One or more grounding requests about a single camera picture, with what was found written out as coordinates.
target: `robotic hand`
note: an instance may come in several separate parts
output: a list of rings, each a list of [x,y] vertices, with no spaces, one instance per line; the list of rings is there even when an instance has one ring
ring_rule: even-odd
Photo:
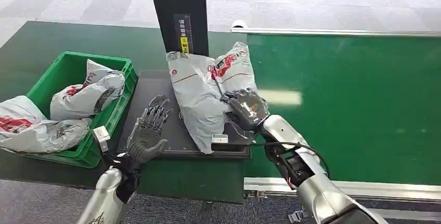
[[[166,94],[153,98],[144,113],[136,120],[127,140],[127,152],[112,156],[108,154],[106,141],[110,139],[105,127],[92,130],[101,149],[104,172],[96,184],[77,224],[120,223],[131,199],[136,194],[142,167],[162,154],[166,139],[161,139],[162,126],[172,109],[167,108]]]
[[[230,106],[239,127],[264,137],[266,143],[255,145],[265,146],[268,159],[289,187],[297,190],[300,202],[317,223],[387,223],[339,190],[327,177],[329,171],[320,166],[320,155],[285,119],[270,115],[266,101],[256,92],[226,92],[221,101]]]

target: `red logo on bag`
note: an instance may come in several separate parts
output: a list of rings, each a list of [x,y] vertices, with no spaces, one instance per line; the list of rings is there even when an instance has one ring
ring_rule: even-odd
[[[0,117],[0,129],[10,133],[20,133],[31,125],[32,123],[24,118],[12,118],[10,116]]]
[[[79,92],[79,90],[75,86],[71,86],[69,89],[66,90],[66,95],[64,95],[63,98],[66,98],[67,96],[73,96],[73,95],[77,94],[78,92]]]
[[[216,77],[224,76],[225,72],[231,67],[231,63],[237,60],[236,54],[230,54],[225,57],[219,64],[216,66],[209,66],[208,71],[211,72],[211,79],[215,79]]]
[[[89,75],[86,77],[86,81],[83,83],[83,88],[88,86],[90,84],[90,80],[95,77],[96,74],[94,72],[90,72]]]

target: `metal bracket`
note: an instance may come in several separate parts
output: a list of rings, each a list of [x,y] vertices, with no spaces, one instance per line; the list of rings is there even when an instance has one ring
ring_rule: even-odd
[[[101,153],[104,153],[109,150],[109,146],[107,145],[107,140],[110,139],[110,135],[104,126],[100,126],[98,128],[93,129],[92,135],[94,136],[94,139],[98,141],[99,147],[101,148]]]
[[[211,137],[211,143],[228,143],[228,135],[213,134]]]
[[[266,195],[265,191],[258,191],[258,190],[250,190],[244,192],[245,198],[260,198],[260,199],[266,199],[268,196]]]
[[[308,217],[308,212],[306,212],[304,210],[298,210],[298,211],[295,211],[294,213],[288,215],[290,223],[301,222],[306,217]]]

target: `gray plastic mailer bag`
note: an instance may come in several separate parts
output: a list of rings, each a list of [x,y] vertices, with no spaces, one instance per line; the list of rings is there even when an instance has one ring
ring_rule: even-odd
[[[210,69],[212,79],[216,80],[222,94],[246,88],[257,92],[250,52],[246,44],[236,42],[225,55],[217,57],[214,64]]]
[[[170,52],[166,60],[185,126],[199,150],[211,154],[212,135],[224,132],[224,113],[228,111],[209,71],[214,59]]]
[[[0,103],[0,148],[52,153],[69,149],[89,131],[91,119],[51,121],[26,96]]]
[[[50,102],[50,119],[82,119],[103,111],[124,91],[124,75],[91,60],[87,78],[81,85],[71,85],[56,93]]]

